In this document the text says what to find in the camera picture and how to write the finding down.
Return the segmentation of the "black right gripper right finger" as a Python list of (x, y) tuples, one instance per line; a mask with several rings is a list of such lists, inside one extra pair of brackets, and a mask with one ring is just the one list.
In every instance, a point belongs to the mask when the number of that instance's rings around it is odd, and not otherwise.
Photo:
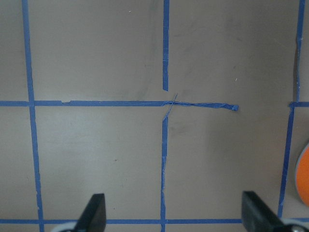
[(247, 232), (290, 231), (254, 191), (242, 193), (241, 220)]

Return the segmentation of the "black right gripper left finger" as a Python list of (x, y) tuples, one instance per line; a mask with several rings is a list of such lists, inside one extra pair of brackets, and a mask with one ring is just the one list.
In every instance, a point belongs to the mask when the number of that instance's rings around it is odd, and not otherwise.
[(74, 226), (74, 232), (104, 232), (106, 228), (104, 193), (93, 194)]

